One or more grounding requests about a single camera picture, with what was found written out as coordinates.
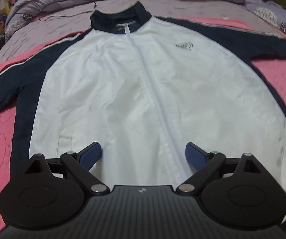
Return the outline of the white and navy zip jacket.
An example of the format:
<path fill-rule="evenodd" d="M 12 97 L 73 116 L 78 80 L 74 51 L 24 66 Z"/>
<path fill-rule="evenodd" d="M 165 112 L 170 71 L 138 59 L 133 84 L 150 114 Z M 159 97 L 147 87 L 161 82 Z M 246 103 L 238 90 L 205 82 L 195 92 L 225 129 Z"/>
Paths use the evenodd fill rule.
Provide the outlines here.
<path fill-rule="evenodd" d="M 0 111 L 16 101 L 10 171 L 94 141 L 108 186 L 178 186 L 185 147 L 252 153 L 286 192 L 286 105 L 254 59 L 286 59 L 286 39 L 154 17 L 141 3 L 95 11 L 91 26 L 0 65 Z"/>

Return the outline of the purple patterned pillow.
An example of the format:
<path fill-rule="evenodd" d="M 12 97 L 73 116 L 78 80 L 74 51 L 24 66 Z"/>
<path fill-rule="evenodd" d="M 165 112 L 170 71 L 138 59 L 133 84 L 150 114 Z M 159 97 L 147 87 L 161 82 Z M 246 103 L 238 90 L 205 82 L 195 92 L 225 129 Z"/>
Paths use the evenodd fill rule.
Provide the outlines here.
<path fill-rule="evenodd" d="M 286 34 L 286 6 L 273 1 L 245 0 L 244 7 Z"/>

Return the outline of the lilac bed sheet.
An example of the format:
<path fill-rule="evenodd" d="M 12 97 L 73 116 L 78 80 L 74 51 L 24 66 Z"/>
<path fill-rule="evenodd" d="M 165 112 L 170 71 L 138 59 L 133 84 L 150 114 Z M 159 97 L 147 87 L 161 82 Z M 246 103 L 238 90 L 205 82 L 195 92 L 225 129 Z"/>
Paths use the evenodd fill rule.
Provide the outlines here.
<path fill-rule="evenodd" d="M 279 30 L 241 6 L 219 0 L 105 0 L 63 9 L 38 18 L 14 33 L 0 50 L 0 63 L 72 32 L 90 27 L 94 10 L 121 12 L 137 1 L 153 16 L 171 18 L 221 18 L 240 20 L 255 31 L 283 37 Z"/>

